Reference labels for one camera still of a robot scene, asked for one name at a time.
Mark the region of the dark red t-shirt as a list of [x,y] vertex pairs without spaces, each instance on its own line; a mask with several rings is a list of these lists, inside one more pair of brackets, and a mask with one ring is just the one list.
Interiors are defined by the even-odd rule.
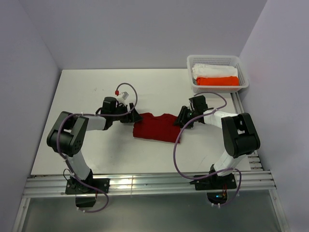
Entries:
[[141,114],[142,120],[134,123],[133,137],[156,140],[161,142],[175,143],[181,131],[179,126],[173,125],[176,116],[162,114],[154,116],[151,113]]

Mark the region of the white plastic basket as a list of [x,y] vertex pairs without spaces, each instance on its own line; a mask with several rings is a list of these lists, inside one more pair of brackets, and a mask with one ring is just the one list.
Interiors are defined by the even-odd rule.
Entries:
[[[195,64],[233,66],[238,70],[239,86],[198,86],[192,73],[192,67]],[[187,57],[187,69],[189,82],[194,93],[200,93],[204,91],[232,93],[243,90],[249,86],[248,74],[244,70],[240,59],[236,56],[189,55]]]

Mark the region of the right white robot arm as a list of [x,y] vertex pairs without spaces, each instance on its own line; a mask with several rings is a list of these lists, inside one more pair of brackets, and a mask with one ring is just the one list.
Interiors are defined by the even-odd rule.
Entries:
[[[214,171],[212,173],[201,177],[188,177],[178,168],[176,148],[184,129],[193,126],[196,121],[220,128],[223,133],[225,150],[218,161],[213,164]],[[173,148],[173,163],[176,171],[182,177],[191,180],[209,178],[210,185],[216,189],[225,183],[225,176],[232,174],[234,171],[240,172],[237,165],[246,155],[260,148],[259,136],[248,113],[232,114],[216,108],[210,108],[203,113],[199,113],[197,110],[189,110],[184,106],[175,124],[181,127]]]

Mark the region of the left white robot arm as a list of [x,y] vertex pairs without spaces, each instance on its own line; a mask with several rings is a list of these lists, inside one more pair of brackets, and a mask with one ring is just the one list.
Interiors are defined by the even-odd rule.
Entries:
[[93,115],[74,115],[63,111],[58,116],[47,136],[47,145],[69,164],[71,172],[69,186],[83,193],[89,193],[95,186],[92,170],[86,164],[81,149],[87,131],[106,131],[113,122],[135,123],[142,121],[142,116],[134,104],[125,105],[117,100],[105,102]]

